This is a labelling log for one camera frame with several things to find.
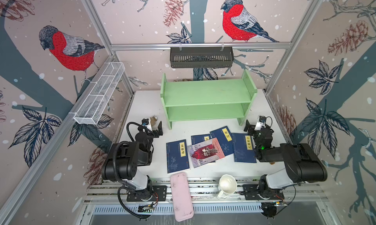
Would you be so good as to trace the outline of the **red pink Hamlet book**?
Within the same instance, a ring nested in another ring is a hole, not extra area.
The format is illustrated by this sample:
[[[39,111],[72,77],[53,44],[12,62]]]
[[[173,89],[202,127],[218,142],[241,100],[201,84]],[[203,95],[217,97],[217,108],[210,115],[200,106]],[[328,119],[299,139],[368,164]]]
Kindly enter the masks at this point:
[[[191,145],[188,147],[188,152],[194,168],[225,158],[217,138]]]

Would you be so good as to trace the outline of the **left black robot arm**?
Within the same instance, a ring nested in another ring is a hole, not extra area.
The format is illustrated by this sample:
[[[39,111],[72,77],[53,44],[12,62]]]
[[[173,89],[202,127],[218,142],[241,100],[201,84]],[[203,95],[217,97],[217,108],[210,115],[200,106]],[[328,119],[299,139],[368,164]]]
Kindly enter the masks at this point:
[[[130,141],[114,143],[101,169],[101,176],[104,180],[121,184],[117,190],[118,202],[125,211],[139,220],[147,220],[150,215],[140,215],[126,207],[121,198],[121,191],[126,190],[141,201],[155,198],[156,201],[148,206],[150,209],[154,209],[158,204],[159,195],[153,191],[150,176],[138,170],[139,166],[151,165],[155,149],[153,141],[163,135],[162,122],[158,124],[156,130],[148,126],[150,122],[146,118],[142,120],[142,124],[128,122],[125,129]]]

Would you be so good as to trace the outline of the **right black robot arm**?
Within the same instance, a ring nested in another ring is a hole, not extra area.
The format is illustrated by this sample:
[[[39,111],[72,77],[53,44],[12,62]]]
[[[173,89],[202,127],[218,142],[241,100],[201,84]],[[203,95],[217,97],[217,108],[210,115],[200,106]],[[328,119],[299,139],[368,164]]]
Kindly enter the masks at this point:
[[[282,200],[282,190],[289,186],[327,180],[325,166],[308,144],[281,143],[279,147],[273,147],[274,131],[265,122],[252,125],[246,121],[244,130],[252,137],[259,162],[282,162],[285,166],[275,173],[261,176],[257,185],[245,184],[243,189],[246,200]]]

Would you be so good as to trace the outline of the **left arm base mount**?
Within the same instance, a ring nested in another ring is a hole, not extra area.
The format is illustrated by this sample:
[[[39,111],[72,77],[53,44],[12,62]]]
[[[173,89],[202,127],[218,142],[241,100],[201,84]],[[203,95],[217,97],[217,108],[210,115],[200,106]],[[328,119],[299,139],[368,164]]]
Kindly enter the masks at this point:
[[[166,200],[167,186],[157,185],[144,190],[128,192],[127,202],[164,202]]]

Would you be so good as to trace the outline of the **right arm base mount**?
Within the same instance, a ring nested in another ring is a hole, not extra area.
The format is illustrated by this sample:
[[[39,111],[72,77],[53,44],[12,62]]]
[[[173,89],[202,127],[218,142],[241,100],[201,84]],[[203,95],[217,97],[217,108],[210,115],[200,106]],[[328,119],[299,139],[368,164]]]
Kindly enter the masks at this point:
[[[266,187],[261,189],[257,184],[244,184],[242,186],[242,195],[247,201],[261,201],[261,200],[284,200],[285,197],[281,189],[270,189]]]

